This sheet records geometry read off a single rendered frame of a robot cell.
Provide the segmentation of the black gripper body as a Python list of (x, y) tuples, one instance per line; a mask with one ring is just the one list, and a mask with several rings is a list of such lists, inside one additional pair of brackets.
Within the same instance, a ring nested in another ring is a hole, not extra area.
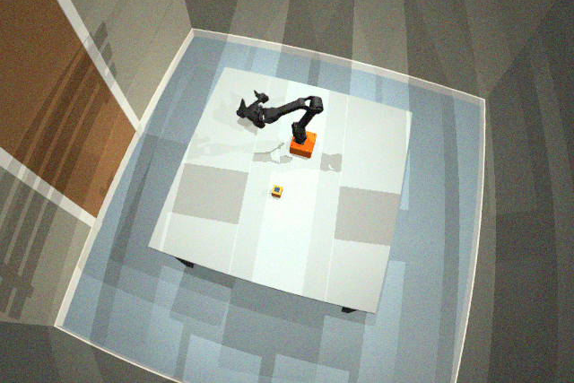
[[(259, 107), (257, 106), (257, 104), (259, 104), (260, 102), (262, 102), (262, 103), (264, 104), (264, 103), (266, 103), (266, 102), (269, 100), (268, 96), (267, 96), (266, 94), (264, 94), (264, 93), (259, 94), (257, 97), (258, 97), (258, 100), (256, 100), (254, 103), (252, 103), (252, 104), (249, 106), (249, 107), (255, 108), (256, 110), (258, 110), (258, 108), (259, 108)], [(237, 115), (238, 115), (239, 117), (245, 118), (243, 112), (244, 112), (244, 109), (238, 109), (238, 110), (236, 111), (236, 113), (237, 113)]]

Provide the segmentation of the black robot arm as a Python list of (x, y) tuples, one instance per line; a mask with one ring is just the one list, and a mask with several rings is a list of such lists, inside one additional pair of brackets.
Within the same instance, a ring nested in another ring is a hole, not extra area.
[[(309, 106), (306, 105), (307, 100), (310, 100)], [(283, 115), (291, 114), (297, 110), (306, 110), (307, 112), (299, 121), (293, 121), (291, 124), (292, 134), (294, 136), (293, 142), (297, 144), (304, 144), (307, 139), (306, 126), (315, 115), (320, 115), (323, 108), (322, 98), (317, 95), (309, 95), (306, 98), (298, 98), (297, 100), (285, 104), (279, 108), (258, 108), (256, 110), (252, 107), (246, 107), (244, 109), (244, 116), (248, 118), (250, 122), (253, 122), (254, 126), (259, 128), (265, 127), (265, 123), (272, 124), (277, 121), (279, 117)], [(263, 119), (264, 115), (264, 119)]]

